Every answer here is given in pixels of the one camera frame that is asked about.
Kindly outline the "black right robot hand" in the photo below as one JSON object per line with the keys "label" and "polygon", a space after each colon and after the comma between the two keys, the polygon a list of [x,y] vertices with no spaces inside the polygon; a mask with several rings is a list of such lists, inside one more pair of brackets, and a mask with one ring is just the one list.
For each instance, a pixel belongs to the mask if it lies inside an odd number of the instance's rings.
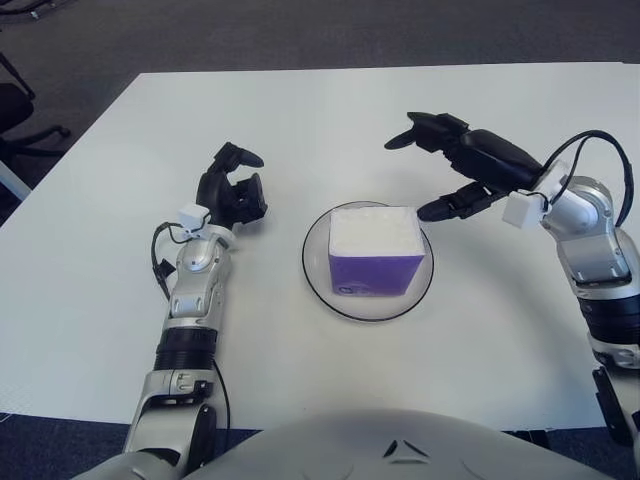
{"label": "black right robot hand", "polygon": [[385,148],[414,144],[429,153],[440,152],[454,171],[471,180],[420,207],[417,215],[423,222],[466,219],[514,191],[531,189],[542,174],[542,165],[531,155],[488,130],[472,130],[448,113],[407,116],[413,126],[386,142]]}

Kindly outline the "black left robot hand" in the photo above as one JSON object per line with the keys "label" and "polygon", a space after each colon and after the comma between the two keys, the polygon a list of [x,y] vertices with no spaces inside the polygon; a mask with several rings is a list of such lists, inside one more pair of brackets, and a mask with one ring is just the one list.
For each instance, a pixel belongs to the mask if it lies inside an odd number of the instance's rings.
{"label": "black left robot hand", "polygon": [[196,193],[196,204],[211,214],[209,223],[228,230],[236,224],[262,219],[268,209],[258,173],[230,183],[228,175],[239,166],[262,168],[264,161],[253,152],[226,142],[201,176]]}

